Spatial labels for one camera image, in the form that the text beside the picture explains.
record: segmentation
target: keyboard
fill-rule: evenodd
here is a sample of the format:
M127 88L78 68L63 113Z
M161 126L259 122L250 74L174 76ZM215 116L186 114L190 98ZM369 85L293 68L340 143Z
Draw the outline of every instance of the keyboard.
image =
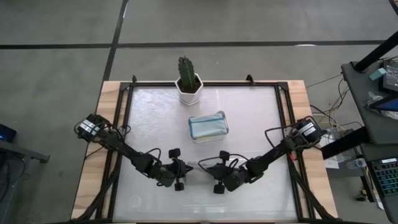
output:
M371 161L383 196L398 195L398 158Z

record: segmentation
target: wooden frame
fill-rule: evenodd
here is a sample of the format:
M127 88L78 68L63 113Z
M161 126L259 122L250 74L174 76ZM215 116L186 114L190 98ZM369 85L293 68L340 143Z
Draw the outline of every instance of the wooden frame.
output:
M307 91L303 81L257 81L260 82L287 82L289 85L290 100L295 119L300 119L305 116L311 115L310 105L308 102ZM101 95L98 102L97 113L104 116L108 120L113 120L116 100L118 98L119 86L121 82L104 82ZM288 105L284 91L281 91L282 106L284 108L286 123L290 123ZM121 114L124 115L126 100L122 102ZM93 152L100 146L97 144L90 144L87 149L87 154ZM81 215L87 206L95 198L101 187L101 181L104 170L104 163L106 159L106 150L98 151L93 154L90 159L85 161L82 168L80 183L76 194L75 204L72 211L72 218ZM323 162L322 153L318 149L308 149L303 153L305 162L305 169L309 181L310 188L315 194L319 202L326 208L326 210L333 216L337 217L335 203L331 194L331 189L326 173L325 164ZM304 217L308 217L308 210L306 200L303 192L299 190L300 201L303 208ZM103 207L103 215L106 216L109 206L110 190L108 191Z

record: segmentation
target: gray floor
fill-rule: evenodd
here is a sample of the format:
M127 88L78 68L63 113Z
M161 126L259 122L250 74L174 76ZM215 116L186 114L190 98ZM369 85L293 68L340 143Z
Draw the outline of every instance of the gray floor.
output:
M0 0L0 44L110 43L121 2ZM387 0L130 0L119 42L378 40L397 28L398 16ZM132 74L139 80L175 80L178 56L187 55L204 80L251 74L258 80L305 80L309 86L375 47L119 49L110 80L130 80ZM30 165L15 223L69 219L86 149L72 128L95 110L108 54L109 49L0 50L0 123L18 130L21 146L51 154L48 164ZM340 79L308 88L311 104L329 108ZM350 94L335 118L361 121ZM359 179L330 184L341 218L388 223L375 204L353 200Z

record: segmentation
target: frosted glass surface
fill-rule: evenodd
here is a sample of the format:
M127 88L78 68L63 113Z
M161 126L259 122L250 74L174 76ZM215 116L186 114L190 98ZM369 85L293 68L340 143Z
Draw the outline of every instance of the frosted glass surface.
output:
M190 139L188 117L223 110L229 133L223 140L195 144ZM168 150L179 147L181 159L193 166L185 178L185 190L157 187L156 180L140 174L123 157L114 221L222 221L296 220L286 157L269 166L253 184L244 184L224 195L213 193L216 181L197 166L197 161L215 157L220 150L248 158L271 149L264 130L281 126L274 87L204 87L201 100L185 106L174 87L134 89L129 119L132 130L127 143L137 151L159 147L163 164L170 164ZM269 133L274 144L281 131ZM208 161L213 165L221 160Z

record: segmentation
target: white pot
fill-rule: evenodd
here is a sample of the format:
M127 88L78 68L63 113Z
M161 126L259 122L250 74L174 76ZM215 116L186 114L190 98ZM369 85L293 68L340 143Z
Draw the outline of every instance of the white pot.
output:
M175 86L177 87L178 92L180 93L180 101L187 106L191 106L199 102L201 90L203 89L203 83L201 82L199 75L195 73L195 76L199 79L200 82L200 87L196 93L183 93L177 84L180 81L181 77L178 78L177 81L175 81Z

